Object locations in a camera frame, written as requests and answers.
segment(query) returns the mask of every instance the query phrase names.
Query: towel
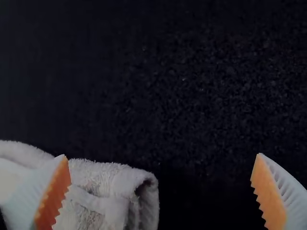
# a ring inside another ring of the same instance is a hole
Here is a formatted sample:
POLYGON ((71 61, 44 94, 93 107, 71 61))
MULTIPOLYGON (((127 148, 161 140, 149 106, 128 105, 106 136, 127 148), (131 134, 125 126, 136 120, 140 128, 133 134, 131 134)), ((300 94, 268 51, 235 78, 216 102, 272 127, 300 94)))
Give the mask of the towel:
MULTIPOLYGON (((27 144, 0 140, 0 158, 35 169, 54 157, 27 144)), ((69 168, 72 186, 54 230, 157 230, 158 181, 152 173, 85 159, 70 159, 69 168)))

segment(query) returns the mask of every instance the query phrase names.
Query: white plastic piece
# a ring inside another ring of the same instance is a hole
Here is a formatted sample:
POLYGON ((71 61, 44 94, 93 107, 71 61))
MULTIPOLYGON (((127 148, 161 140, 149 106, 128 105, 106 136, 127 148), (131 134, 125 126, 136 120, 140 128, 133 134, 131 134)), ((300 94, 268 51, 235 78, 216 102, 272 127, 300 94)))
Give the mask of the white plastic piece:
POLYGON ((307 229, 307 190, 279 164, 260 153, 269 167, 286 210, 284 230, 307 229))
POLYGON ((54 172, 65 156, 48 161, 43 167, 29 171, 11 196, 1 204, 9 230, 35 229, 34 216, 54 172))

